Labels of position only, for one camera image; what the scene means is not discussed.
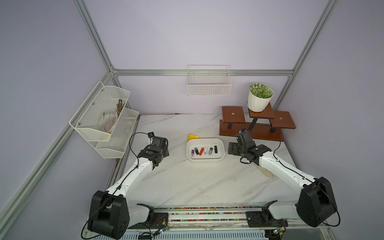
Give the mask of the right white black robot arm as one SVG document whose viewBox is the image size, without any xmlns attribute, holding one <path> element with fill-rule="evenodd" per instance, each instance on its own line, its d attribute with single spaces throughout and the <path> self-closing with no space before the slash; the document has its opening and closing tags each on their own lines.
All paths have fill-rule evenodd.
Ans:
<svg viewBox="0 0 384 240">
<path fill-rule="evenodd" d="M 278 157 L 269 147 L 256 145 L 248 131 L 238 133 L 236 140 L 229 143 L 229 155 L 239 156 L 242 164 L 255 164 L 268 170 L 299 196 L 296 201 L 268 202 L 262 207 L 265 221 L 302 220 L 316 228 L 333 214 L 339 213 L 329 180 L 306 174 Z"/>
</svg>

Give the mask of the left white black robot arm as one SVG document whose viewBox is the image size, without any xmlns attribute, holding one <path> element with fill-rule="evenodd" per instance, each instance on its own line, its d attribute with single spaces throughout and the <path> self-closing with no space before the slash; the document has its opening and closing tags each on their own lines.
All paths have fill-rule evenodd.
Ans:
<svg viewBox="0 0 384 240">
<path fill-rule="evenodd" d="M 147 133 L 149 144 L 136 154 L 137 162 L 111 187 L 97 191 L 91 199 L 90 213 L 83 230 L 119 240 L 130 227 L 150 228 L 155 221 L 155 209 L 138 203 L 128 206 L 129 195 L 140 182 L 169 156 L 169 141 Z"/>
</svg>

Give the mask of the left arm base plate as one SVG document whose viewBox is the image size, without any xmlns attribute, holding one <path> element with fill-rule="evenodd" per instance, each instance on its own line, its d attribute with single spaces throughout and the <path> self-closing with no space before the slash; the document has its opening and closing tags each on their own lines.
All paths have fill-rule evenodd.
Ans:
<svg viewBox="0 0 384 240">
<path fill-rule="evenodd" d="M 141 229 L 148 229 L 151 230 L 157 230 L 161 227 L 165 227 L 168 224 L 169 221 L 169 214 L 168 213 L 154 213 L 152 217 L 150 217 L 150 220 L 147 222 L 144 222 L 142 224 L 136 224 L 131 227 L 128 227 L 130 230 L 141 230 Z"/>
</svg>

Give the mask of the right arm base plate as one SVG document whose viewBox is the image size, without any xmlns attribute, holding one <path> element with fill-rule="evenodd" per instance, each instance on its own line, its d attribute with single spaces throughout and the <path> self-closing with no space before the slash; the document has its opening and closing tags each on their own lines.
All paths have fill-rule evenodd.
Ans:
<svg viewBox="0 0 384 240">
<path fill-rule="evenodd" d="M 266 212 L 246 212 L 246 219 L 250 228 L 288 226 L 287 220 L 277 220 L 270 213 Z"/>
</svg>

